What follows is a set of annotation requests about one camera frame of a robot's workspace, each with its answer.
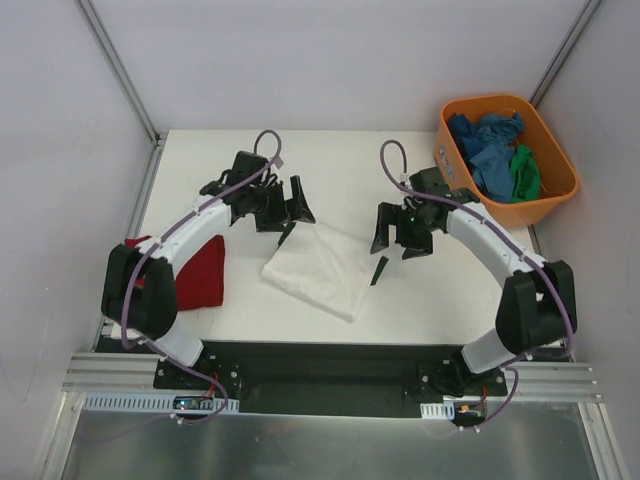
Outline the white and green t shirt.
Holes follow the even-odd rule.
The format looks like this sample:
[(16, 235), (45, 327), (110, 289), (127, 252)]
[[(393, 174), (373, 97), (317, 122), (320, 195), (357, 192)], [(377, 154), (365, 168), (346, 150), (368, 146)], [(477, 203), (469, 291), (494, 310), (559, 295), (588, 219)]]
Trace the white and green t shirt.
[(261, 276), (282, 292), (346, 322), (357, 320), (389, 259), (367, 242), (323, 224), (283, 232)]

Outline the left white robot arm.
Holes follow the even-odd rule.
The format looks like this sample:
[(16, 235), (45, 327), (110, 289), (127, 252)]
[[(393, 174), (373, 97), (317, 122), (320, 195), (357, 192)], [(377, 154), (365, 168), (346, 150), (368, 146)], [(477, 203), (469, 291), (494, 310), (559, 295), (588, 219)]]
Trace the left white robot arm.
[(136, 246), (119, 244), (108, 257), (101, 312), (125, 334), (149, 341), (178, 361), (176, 375), (188, 388), (204, 387), (211, 377), (202, 341), (177, 320), (176, 279), (206, 243), (237, 220), (252, 215), (258, 232), (278, 232), (292, 222), (313, 224), (300, 177), (290, 178), (292, 197), (272, 163), (240, 151), (233, 166), (202, 187), (191, 210), (165, 233)]

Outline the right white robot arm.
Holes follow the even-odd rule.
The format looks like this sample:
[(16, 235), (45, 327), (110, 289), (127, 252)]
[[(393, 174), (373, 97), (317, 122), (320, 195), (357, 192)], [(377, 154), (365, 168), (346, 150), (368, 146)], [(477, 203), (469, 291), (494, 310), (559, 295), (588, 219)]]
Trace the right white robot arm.
[(575, 285), (566, 262), (526, 252), (469, 189), (450, 189), (436, 167), (409, 176), (401, 187), (402, 203), (377, 207), (371, 253), (396, 243), (405, 260), (425, 257), (433, 252), (434, 232), (441, 231), (462, 243), (502, 289), (493, 328), (430, 373), (434, 390), (453, 397), (473, 394), (497, 368), (573, 338)]

